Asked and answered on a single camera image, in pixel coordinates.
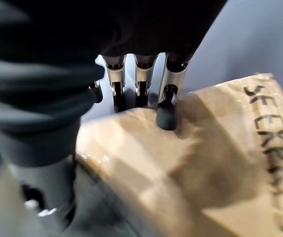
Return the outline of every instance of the gray table surface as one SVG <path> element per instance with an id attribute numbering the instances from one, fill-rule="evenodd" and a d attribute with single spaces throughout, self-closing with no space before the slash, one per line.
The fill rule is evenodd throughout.
<path id="1" fill-rule="evenodd" d="M 156 101 L 164 55 L 157 59 L 150 102 Z M 134 62 L 127 57 L 126 86 L 128 106 L 133 106 Z M 189 64 L 184 92 L 200 89 L 256 72 L 272 72 L 283 87 L 283 0 L 229 0 Z M 108 79 L 101 80 L 104 100 L 83 116 L 82 121 L 113 113 Z M 78 169 L 76 183 L 79 208 L 70 228 L 58 236 L 134 237 L 139 233 L 127 221 L 132 215 L 122 203 L 108 205 L 99 184 Z M 146 229 L 140 223 L 140 229 Z M 23 209 L 18 186 L 0 160 L 0 237 L 39 237 L 45 231 Z"/>

